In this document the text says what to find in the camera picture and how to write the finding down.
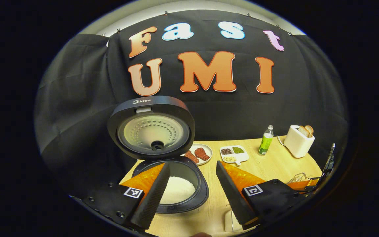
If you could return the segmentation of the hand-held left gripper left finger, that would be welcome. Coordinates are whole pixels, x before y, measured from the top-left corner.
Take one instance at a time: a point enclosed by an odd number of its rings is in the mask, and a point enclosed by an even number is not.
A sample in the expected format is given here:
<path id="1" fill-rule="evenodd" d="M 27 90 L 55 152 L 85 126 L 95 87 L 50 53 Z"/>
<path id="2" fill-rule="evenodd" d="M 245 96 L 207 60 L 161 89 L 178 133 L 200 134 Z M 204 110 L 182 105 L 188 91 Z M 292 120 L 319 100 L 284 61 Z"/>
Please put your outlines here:
<path id="1" fill-rule="evenodd" d="M 89 207 L 126 228 L 148 230 L 169 178 L 169 164 L 160 163 L 121 184 L 94 191 Z"/>

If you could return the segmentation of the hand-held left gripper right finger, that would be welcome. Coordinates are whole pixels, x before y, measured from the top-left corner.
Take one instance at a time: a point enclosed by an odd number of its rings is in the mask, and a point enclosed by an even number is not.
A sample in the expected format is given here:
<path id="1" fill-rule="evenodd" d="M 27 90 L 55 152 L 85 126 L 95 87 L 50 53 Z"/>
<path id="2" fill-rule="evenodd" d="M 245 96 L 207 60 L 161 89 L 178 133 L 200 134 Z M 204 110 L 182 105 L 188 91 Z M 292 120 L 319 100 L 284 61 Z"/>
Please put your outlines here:
<path id="1" fill-rule="evenodd" d="M 244 230 L 274 223 L 306 201 L 305 194 L 278 179 L 262 183 L 247 180 L 248 172 L 223 161 L 217 162 L 216 175 Z"/>

